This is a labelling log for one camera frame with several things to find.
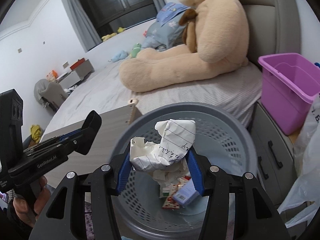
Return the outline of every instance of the green plush toy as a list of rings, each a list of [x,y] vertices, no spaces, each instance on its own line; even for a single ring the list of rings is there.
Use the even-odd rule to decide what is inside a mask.
[[[140,43],[135,44],[131,51],[131,58],[136,58],[140,50],[141,50],[141,44]]]

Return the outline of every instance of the torn paper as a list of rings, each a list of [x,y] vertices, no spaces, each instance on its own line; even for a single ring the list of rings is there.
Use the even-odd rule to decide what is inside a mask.
[[[146,142],[142,137],[131,140],[130,162],[137,171],[148,172],[161,186],[177,183],[188,173],[185,155],[196,137],[196,123],[191,120],[157,122],[160,144]]]

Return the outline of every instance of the purple trash can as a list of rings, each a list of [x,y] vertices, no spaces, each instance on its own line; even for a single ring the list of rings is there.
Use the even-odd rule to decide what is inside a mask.
[[[298,53],[259,58],[263,67],[262,104],[286,135],[302,127],[320,92],[320,68]]]

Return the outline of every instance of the barcode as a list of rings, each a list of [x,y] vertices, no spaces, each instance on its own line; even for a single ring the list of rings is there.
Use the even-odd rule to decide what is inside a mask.
[[[183,195],[178,195],[178,199],[181,199],[182,201],[184,201],[186,199],[186,197]]]

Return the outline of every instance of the blue blanket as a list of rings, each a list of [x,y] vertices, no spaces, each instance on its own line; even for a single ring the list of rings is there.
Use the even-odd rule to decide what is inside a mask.
[[[169,2],[167,3],[157,15],[157,21],[160,23],[161,27],[167,22],[176,17],[179,13],[189,9],[181,3]]]

